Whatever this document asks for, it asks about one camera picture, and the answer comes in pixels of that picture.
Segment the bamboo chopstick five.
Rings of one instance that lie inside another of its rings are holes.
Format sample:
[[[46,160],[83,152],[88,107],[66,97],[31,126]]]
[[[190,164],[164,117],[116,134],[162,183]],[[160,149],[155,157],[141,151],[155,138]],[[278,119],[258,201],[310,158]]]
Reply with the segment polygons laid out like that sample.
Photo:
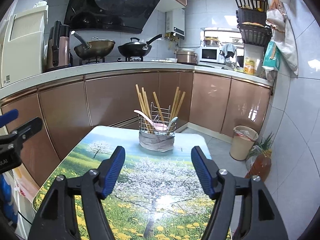
[[[148,97],[146,95],[146,91],[144,91],[143,94],[144,94],[144,101],[145,101],[145,105],[146,105],[146,110],[147,110],[149,118],[151,119],[151,112],[150,112],[150,107],[149,107],[149,102],[148,102]]]

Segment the bamboo chopstick three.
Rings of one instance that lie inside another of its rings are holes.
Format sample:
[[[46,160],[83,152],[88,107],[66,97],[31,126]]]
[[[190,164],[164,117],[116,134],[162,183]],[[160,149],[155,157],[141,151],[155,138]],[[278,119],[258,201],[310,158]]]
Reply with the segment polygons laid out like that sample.
[[[185,92],[183,92],[181,97],[180,97],[180,100],[178,102],[177,108],[176,108],[175,113],[174,113],[174,117],[178,116],[178,113],[179,113],[179,111],[181,109],[184,97],[185,97]]]

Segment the hanging white bag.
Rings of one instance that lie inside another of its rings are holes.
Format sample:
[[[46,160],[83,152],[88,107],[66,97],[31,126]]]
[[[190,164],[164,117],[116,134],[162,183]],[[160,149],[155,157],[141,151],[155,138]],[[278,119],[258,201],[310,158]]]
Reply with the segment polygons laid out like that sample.
[[[272,29],[273,41],[292,72],[298,75],[298,53],[295,36],[283,3],[272,0],[266,12],[266,24]]]

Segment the bamboo chopstick one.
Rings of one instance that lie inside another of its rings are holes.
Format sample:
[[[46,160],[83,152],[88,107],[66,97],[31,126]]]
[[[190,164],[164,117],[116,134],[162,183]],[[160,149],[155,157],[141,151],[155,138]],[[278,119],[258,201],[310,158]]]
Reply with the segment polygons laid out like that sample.
[[[143,112],[143,114],[145,114],[144,101],[143,101],[141,92],[138,92],[138,97],[139,97],[139,101],[140,101],[141,111]],[[151,132],[150,126],[149,126],[146,118],[144,118],[144,122],[145,122],[145,125],[146,125],[146,129],[148,130],[148,133],[150,133]]]

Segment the black wall rack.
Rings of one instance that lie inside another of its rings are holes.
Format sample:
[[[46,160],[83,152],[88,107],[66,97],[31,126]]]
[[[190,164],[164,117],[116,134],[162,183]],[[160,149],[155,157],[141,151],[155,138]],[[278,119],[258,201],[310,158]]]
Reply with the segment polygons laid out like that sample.
[[[244,44],[266,47],[272,31],[266,24],[267,0],[235,0],[237,28]]]

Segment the white water heater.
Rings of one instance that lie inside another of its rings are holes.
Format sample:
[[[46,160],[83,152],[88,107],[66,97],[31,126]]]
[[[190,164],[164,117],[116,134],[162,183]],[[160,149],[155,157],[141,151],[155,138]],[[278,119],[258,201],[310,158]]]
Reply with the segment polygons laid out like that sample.
[[[181,39],[185,37],[185,11],[174,9],[166,12],[165,32]]]

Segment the rice cooker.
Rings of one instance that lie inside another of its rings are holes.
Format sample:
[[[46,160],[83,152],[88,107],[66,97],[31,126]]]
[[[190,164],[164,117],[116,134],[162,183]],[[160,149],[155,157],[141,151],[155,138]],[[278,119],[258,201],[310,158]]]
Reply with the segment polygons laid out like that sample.
[[[197,64],[197,54],[194,51],[182,51],[179,50],[176,54],[176,59],[178,63],[184,64]]]

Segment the bamboo chopstick seven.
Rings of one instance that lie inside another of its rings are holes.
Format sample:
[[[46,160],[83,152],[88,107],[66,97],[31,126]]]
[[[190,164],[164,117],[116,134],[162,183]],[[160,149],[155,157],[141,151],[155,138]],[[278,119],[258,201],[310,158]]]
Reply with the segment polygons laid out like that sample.
[[[180,91],[180,88],[177,87],[177,88],[176,88],[176,92],[175,92],[175,96],[174,96],[174,100],[173,100],[173,103],[172,103],[170,118],[173,118],[173,117],[174,117],[176,102],[177,102],[178,97],[179,97],[179,91]]]

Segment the bamboo chopstick four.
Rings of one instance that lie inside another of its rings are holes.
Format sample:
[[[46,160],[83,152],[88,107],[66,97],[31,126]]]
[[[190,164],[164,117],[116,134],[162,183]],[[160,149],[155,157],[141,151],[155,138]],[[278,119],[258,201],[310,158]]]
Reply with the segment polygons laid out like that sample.
[[[157,94],[156,94],[155,91],[153,92],[153,97],[154,97],[154,99],[155,99],[155,103],[156,103],[156,106],[157,106],[157,109],[158,109],[160,118],[161,118],[162,121],[164,121],[164,117],[163,117],[163,114],[162,114],[162,110],[161,110],[161,107],[160,107],[160,104],[159,104],[159,101],[158,101],[158,98],[157,98]]]

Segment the beige trash bin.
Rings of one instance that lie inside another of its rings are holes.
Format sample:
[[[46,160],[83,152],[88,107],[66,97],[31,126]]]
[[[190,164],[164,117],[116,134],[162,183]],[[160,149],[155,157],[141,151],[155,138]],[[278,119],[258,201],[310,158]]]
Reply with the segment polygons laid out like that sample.
[[[245,160],[249,151],[257,141],[258,133],[247,126],[236,126],[230,149],[230,156],[238,161]]]

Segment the bamboo chopstick eight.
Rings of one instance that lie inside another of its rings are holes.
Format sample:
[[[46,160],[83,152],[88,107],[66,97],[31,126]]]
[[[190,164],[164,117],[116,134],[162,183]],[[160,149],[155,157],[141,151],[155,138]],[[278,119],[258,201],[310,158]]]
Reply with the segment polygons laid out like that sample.
[[[179,104],[179,100],[180,100],[180,94],[181,94],[181,91],[179,90],[178,93],[177,93],[177,97],[176,97],[176,100],[175,100],[175,106],[173,108],[173,112],[172,112],[172,118],[174,118],[176,115],[176,110],[178,108],[178,104]]]

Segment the bronze wok with lid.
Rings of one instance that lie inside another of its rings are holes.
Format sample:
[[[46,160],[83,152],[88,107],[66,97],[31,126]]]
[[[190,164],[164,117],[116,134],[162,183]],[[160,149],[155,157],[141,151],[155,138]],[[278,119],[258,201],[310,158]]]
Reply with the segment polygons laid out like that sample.
[[[90,41],[85,41],[76,31],[71,31],[71,35],[80,41],[80,44],[74,47],[76,55],[82,60],[91,60],[106,57],[116,44],[114,40],[99,39],[93,37]]]

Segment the brown thermos kettle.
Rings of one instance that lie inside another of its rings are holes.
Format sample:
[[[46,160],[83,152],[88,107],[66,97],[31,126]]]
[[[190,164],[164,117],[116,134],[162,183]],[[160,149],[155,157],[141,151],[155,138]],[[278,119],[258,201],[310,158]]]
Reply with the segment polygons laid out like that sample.
[[[70,27],[60,21],[55,21],[51,27],[47,46],[47,72],[72,65],[70,32]]]

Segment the yellow oil bottle counter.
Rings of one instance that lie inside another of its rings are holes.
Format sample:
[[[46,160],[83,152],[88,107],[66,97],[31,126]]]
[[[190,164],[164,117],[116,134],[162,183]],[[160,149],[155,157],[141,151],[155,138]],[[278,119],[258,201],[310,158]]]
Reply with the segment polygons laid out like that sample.
[[[244,59],[244,72],[248,75],[254,75],[255,72],[255,61],[249,57]]]

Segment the black wok with lid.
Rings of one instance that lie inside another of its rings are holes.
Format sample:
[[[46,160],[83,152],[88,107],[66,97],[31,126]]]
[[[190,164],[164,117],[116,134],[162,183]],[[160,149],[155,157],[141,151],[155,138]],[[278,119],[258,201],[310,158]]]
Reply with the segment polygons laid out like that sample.
[[[140,42],[139,38],[132,37],[130,38],[130,42],[118,46],[118,50],[120,54],[124,56],[126,59],[132,57],[139,57],[143,59],[143,57],[148,55],[148,53],[151,51],[152,42],[162,37],[162,34],[158,34],[146,42]]]

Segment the cooking oil bottle floor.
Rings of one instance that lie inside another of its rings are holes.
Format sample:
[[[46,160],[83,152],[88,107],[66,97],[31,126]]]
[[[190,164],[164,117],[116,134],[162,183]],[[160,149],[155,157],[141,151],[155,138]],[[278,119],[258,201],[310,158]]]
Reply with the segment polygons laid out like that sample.
[[[272,150],[263,151],[261,154],[259,154],[245,175],[245,178],[250,178],[254,175],[257,175],[263,182],[265,182],[272,166],[271,155]]]

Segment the white microwave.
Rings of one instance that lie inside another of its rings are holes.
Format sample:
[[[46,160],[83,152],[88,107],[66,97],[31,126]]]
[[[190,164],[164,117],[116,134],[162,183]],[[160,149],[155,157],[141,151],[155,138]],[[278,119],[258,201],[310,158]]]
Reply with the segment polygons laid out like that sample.
[[[223,63],[223,58],[220,55],[220,48],[219,47],[200,47],[199,61]]]

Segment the cream appliance box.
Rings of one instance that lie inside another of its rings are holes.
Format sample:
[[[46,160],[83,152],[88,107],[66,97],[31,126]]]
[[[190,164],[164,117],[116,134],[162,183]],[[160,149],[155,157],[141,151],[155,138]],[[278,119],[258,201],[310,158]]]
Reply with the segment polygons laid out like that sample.
[[[10,16],[1,45],[2,87],[43,72],[47,23],[46,1]]]

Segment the bamboo chopstick two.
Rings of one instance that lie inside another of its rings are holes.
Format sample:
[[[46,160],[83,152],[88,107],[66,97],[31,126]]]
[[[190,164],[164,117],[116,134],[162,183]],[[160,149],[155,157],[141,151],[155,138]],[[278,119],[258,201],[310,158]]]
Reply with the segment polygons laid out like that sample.
[[[147,115],[147,111],[146,111],[145,103],[144,103],[144,100],[143,100],[143,96],[142,96],[142,93],[140,92],[139,87],[138,87],[137,84],[136,84],[136,91],[137,91],[137,95],[138,95],[138,98],[139,98],[141,111],[145,115]],[[144,122],[145,122],[146,129],[148,130],[149,133],[151,133],[152,132],[152,129],[151,129],[152,127],[150,126],[150,124],[148,123],[147,120],[144,120]]]

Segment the bamboo chopstick six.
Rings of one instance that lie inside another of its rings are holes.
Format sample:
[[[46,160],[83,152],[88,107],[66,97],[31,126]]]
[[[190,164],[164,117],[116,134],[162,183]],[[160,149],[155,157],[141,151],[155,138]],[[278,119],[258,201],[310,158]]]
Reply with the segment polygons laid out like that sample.
[[[142,87],[142,97],[143,97],[143,102],[144,102],[144,107],[145,107],[145,114],[148,116],[148,118],[151,119],[148,98],[146,96],[146,92],[144,90],[144,87]]]

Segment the black range hood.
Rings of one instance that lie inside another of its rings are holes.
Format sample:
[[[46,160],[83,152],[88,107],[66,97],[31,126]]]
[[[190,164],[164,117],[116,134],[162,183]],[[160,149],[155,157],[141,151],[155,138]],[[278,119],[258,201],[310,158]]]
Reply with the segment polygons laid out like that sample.
[[[140,34],[160,0],[69,0],[64,24],[74,30]]]

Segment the light blue ceramic spoon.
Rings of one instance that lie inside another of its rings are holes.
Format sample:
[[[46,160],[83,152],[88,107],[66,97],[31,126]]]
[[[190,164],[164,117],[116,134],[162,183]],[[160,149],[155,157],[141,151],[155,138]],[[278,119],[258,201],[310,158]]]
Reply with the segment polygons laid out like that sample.
[[[172,124],[174,124],[176,122],[176,120],[178,119],[177,116],[175,116],[174,118],[172,118],[172,120],[168,123],[168,131],[171,129]]]

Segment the teal tissue pack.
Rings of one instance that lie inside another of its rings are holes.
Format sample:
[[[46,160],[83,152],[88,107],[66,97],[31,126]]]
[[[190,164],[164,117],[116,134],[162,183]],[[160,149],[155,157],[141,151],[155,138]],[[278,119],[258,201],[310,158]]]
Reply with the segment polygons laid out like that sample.
[[[268,43],[264,60],[263,60],[262,67],[264,68],[264,70],[278,71],[280,69],[280,56],[281,56],[281,53],[276,43],[273,40],[271,40]]]

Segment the green onions bag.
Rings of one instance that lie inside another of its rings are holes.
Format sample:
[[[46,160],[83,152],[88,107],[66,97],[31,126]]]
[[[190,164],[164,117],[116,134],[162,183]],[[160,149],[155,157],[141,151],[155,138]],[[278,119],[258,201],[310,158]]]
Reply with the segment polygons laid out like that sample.
[[[272,154],[271,146],[273,143],[274,134],[270,133],[265,139],[262,139],[261,142],[255,144],[249,152],[249,155],[264,155],[265,157],[270,158]]]

